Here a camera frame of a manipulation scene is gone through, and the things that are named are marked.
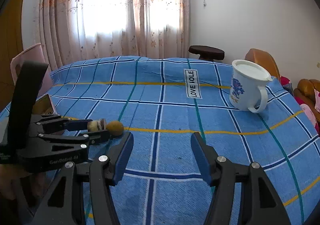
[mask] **blue plaid tablecloth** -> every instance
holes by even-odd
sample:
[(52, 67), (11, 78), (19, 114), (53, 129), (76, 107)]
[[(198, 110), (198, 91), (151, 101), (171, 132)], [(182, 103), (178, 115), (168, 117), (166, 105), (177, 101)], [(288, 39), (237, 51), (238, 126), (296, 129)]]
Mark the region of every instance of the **blue plaid tablecloth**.
[[(201, 99), (187, 97), (184, 69), (197, 70)], [(121, 224), (203, 224), (212, 192), (190, 147), (195, 131), (235, 163), (260, 163), (292, 225), (301, 224), (320, 199), (319, 136), (277, 79), (267, 86), (261, 114), (235, 109), (229, 102), (231, 77), (232, 67), (220, 63), (121, 56), (56, 70), (48, 93), (63, 116), (120, 120), (133, 133), (124, 177), (111, 188)], [(0, 119), (9, 110), (10, 104)], [(90, 146), (90, 157), (116, 143)], [(240, 189), (236, 184), (231, 225), (237, 223)], [(87, 224), (94, 224), (87, 183), (84, 201)]]

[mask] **white pitcher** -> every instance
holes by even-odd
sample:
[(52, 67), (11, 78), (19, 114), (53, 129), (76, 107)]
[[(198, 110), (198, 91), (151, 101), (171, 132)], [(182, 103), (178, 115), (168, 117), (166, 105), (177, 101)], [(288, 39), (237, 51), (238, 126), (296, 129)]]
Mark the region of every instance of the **white pitcher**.
[(230, 102), (237, 109), (259, 113), (266, 108), (268, 95), (266, 84), (272, 81), (270, 73), (258, 64), (245, 60), (232, 62), (233, 75)]

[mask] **sheer curtain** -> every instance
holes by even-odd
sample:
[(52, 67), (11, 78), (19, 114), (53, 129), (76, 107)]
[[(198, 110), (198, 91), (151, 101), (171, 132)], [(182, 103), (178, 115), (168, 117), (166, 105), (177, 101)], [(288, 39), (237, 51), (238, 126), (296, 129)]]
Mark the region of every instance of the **sheer curtain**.
[(54, 70), (118, 55), (187, 57), (189, 0), (39, 0), (35, 42)]

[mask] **stool seat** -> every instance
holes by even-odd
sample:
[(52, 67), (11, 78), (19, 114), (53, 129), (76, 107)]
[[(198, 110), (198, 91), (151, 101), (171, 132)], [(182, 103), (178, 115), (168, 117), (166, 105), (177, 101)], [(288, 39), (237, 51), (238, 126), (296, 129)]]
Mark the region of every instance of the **stool seat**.
[(204, 45), (192, 45), (189, 47), (189, 52), (192, 54), (200, 54), (200, 60), (213, 61), (224, 59), (224, 51), (218, 48), (204, 46)]

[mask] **brown leather sofa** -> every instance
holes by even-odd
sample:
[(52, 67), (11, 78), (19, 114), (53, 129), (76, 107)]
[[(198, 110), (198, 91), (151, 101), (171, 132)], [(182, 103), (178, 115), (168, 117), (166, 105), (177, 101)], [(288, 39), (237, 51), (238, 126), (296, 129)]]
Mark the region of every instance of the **brown leather sofa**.
[(313, 114), (315, 115), (317, 122), (320, 123), (320, 113), (315, 109), (316, 96), (315, 91), (320, 91), (320, 81), (316, 79), (301, 79), (297, 88), (293, 91), (293, 94), (302, 99), (307, 104)]
[(258, 49), (250, 49), (244, 59), (257, 63), (265, 68), (271, 76), (275, 76), (279, 81), (281, 81), (277, 64), (269, 53)]

